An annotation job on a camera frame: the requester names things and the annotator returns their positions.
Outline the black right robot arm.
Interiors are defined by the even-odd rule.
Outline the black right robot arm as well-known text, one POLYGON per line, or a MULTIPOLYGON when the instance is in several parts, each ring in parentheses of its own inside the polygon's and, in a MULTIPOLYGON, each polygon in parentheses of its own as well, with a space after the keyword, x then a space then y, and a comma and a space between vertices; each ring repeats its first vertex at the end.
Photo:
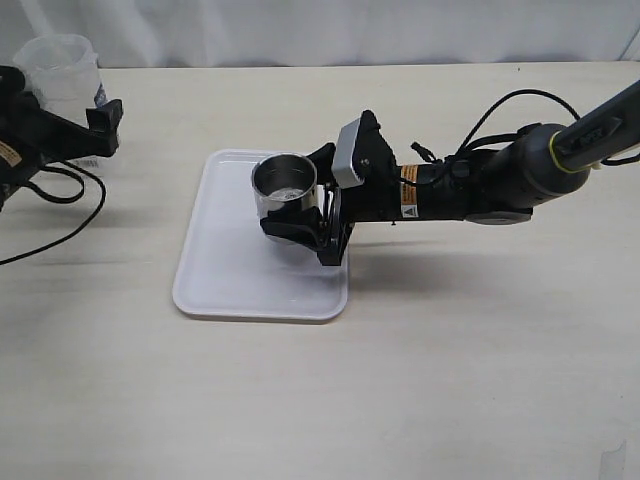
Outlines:
POLYGON ((415 144, 420 162, 409 165, 397 163, 377 117, 365 110, 333 143, 259 161, 251 184, 266 237, 338 266, 359 223, 526 222, 536 206, 581 188, 597 166, 637 162, 638 143, 637 85, 567 126, 533 123, 484 137, 471 131, 441 158, 415 144))

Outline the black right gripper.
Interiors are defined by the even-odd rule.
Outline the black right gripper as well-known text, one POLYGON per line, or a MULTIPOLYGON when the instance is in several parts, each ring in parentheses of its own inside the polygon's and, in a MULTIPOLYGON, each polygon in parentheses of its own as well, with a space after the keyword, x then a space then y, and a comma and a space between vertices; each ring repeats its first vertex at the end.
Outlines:
POLYGON ((330 206, 323 216, 318 207, 310 207, 272 211, 259 220, 270 240, 316 251, 323 266, 342 263, 356 224, 393 222, 400 218, 399 166, 395 154, 372 110, 363 110, 356 119, 360 119, 360 128, 355 162, 363 184, 349 189, 338 187, 332 173, 336 145, 328 142, 307 155, 315 166, 316 182, 331 195, 330 206))

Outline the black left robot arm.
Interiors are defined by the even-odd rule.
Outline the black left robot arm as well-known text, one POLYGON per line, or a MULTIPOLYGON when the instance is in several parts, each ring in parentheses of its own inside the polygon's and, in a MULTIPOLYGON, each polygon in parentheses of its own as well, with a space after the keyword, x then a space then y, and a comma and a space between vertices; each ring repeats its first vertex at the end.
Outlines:
POLYGON ((82 126, 44 109, 26 87, 26 76, 17 67, 1 67, 1 202, 27 189, 54 204, 72 204, 85 193, 83 178, 57 163, 87 156, 109 158, 119 147, 118 127, 124 116, 120 99, 85 110, 82 126), (68 176, 80 185, 71 196, 50 194, 32 178, 40 172, 68 176))

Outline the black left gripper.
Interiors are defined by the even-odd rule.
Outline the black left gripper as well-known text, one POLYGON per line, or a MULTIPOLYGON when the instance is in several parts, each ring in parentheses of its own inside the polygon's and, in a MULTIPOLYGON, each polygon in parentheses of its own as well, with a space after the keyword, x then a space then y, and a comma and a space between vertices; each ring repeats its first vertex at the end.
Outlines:
POLYGON ((17 188, 54 161, 113 156, 119 148, 123 102, 86 109, 87 139, 72 122, 43 109, 16 67, 1 67, 1 186, 17 188))

